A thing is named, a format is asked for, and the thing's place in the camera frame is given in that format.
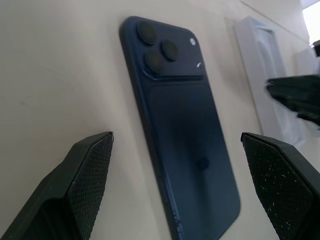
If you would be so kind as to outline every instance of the smartphone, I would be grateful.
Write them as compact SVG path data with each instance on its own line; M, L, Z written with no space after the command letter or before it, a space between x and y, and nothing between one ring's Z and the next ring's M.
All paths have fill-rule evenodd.
M217 240L240 198L199 42L131 16L120 40L174 240Z

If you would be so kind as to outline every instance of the blue smartphone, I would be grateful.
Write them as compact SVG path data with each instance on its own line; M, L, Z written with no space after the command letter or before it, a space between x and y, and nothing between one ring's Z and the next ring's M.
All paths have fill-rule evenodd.
M217 240L240 198L199 42L137 16L119 34L171 236Z

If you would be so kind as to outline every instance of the white table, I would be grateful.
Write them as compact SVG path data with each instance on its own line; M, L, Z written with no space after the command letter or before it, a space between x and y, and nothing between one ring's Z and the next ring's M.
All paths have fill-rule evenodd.
M240 141L242 132L261 130L233 30L248 15L269 19L238 0L1 1L0 236L75 142L111 130L91 239L170 239L118 35L132 15L188 28L200 42L241 197L240 215L221 239L277 240ZM294 74L292 56L308 42L274 26ZM308 136L301 149L317 168L319 146Z

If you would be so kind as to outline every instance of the textured rubber pad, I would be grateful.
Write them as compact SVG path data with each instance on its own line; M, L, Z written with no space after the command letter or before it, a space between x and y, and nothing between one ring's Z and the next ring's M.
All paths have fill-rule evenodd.
M38 185L1 240L88 240L105 191L114 136L77 142Z
M241 138L256 194L281 240L318 239L306 238L319 226L320 209L319 192L295 165L306 160L293 146L270 139L249 133ZM312 170L304 172L319 180L307 167Z

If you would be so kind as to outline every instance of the camera lens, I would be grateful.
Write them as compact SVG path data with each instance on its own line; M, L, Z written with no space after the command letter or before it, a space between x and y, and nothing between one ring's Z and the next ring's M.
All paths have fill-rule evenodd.
M164 40L161 44L162 51L164 55L171 61L177 59L178 56L178 47L177 45L170 40Z
M157 32L155 28L146 21L142 21L137 26L137 31L140 38L147 44L154 44L157 40Z
M165 67L165 61L161 54L153 50L146 53L145 63L147 67L156 74L160 73Z

